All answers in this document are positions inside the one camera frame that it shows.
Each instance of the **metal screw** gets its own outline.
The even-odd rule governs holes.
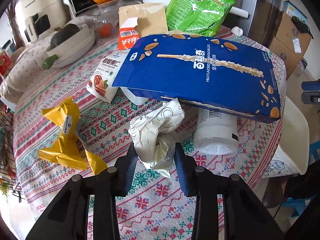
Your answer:
[[[79,174],[73,175],[71,179],[72,181],[79,181],[81,179],[81,176]]]
[[[240,176],[239,176],[238,174],[231,174],[231,175],[230,175],[230,178],[231,178],[232,180],[235,180],[235,181],[240,180]]]
[[[196,166],[195,171],[196,171],[196,172],[203,172],[203,171],[204,171],[204,167],[202,167],[202,166]]]
[[[109,168],[107,169],[107,171],[108,171],[109,173],[114,173],[114,172],[117,171],[117,168],[116,168],[115,166],[111,166],[111,167],[109,167]]]

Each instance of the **dried plant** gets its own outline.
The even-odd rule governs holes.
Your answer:
[[[7,9],[5,10],[5,13],[7,14],[8,19],[9,19],[10,28],[12,31],[13,43],[14,43],[16,49],[24,46],[23,41],[20,37],[19,28],[18,28],[18,25],[16,22],[15,7],[16,7],[17,2],[18,2],[18,0],[12,0],[9,3]]]

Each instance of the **biscuit stick image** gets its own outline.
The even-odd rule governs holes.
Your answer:
[[[190,55],[168,55],[168,54],[158,54],[157,57],[166,57],[166,58],[177,58],[177,59],[181,59],[184,61],[192,61],[195,62],[195,58],[196,56],[190,56]],[[240,64],[234,63],[234,62],[230,62],[230,61],[225,61],[225,60],[215,60],[215,64],[216,66],[224,66],[227,68],[232,68],[236,71],[240,71],[241,73],[245,72],[245,73],[249,73],[252,76],[255,77],[263,77],[263,72],[256,69],[256,68],[251,68],[251,67],[246,67],[246,66],[242,66]]]

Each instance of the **white plastic bottle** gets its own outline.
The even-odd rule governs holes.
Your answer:
[[[236,153],[238,150],[237,117],[217,110],[199,108],[193,143],[197,151],[206,154]]]

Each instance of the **blue biscuit box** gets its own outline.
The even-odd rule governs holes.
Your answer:
[[[112,86],[158,100],[216,109],[265,123],[280,118],[273,66],[262,50],[196,35],[140,38]]]

